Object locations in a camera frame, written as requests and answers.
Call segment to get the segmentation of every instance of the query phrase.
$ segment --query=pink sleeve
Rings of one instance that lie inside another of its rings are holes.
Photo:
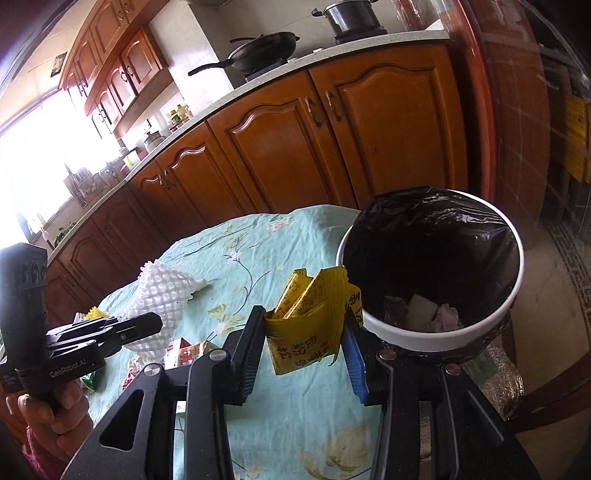
[[[30,428],[27,428],[27,442],[22,452],[33,470],[43,480],[60,480],[66,463],[47,452],[35,439]]]

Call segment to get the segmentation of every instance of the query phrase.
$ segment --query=human hand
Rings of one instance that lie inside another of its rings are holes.
[[[39,445],[67,462],[88,437],[93,424],[88,415],[88,400],[82,394],[79,381],[56,388],[55,394],[61,404],[55,413],[46,402],[30,395],[18,397],[18,409]],[[11,411],[15,407],[14,400],[8,401]]]

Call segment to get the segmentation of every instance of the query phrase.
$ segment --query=light blue floral tablecloth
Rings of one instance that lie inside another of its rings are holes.
[[[244,324],[252,306],[275,307],[292,270],[306,268],[314,275],[333,266],[357,214],[315,206],[286,215],[249,215],[176,242],[160,260],[209,285],[194,293],[173,338],[196,343],[215,332],[214,343],[222,345],[229,332]],[[136,285],[112,293],[99,308],[122,314]],[[95,422],[117,399],[131,356],[123,349],[108,359],[98,390],[89,398]],[[242,407],[226,408],[237,479],[368,478],[380,408],[364,407],[353,394],[342,355],[329,366],[331,361],[324,358],[276,376],[265,344],[252,394]],[[494,368],[487,372],[485,366],[480,373],[483,380]],[[181,414],[175,438],[177,479],[183,477],[183,421]]]

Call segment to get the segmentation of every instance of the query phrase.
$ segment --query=gas burner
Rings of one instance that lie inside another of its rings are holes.
[[[273,69],[276,69],[277,67],[281,67],[281,65],[285,65],[287,63],[287,60],[279,60],[276,61],[274,64],[269,65],[268,67],[264,67],[260,70],[257,70],[255,72],[252,73],[248,73],[244,76],[244,78],[246,79],[247,82],[250,82],[251,80],[254,80],[257,77],[260,77],[263,73],[267,73],[270,72]]]
[[[351,32],[335,37],[335,43],[341,45],[342,43],[348,43],[353,40],[360,40],[361,38],[377,37],[379,35],[387,35],[388,32],[381,25],[371,30],[363,32]]]

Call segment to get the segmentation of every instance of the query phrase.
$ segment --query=black trash bag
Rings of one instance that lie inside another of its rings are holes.
[[[517,240],[492,209],[460,193],[417,187],[374,197],[353,224],[343,264],[363,308],[417,293],[457,309],[465,326],[507,299],[519,272]]]

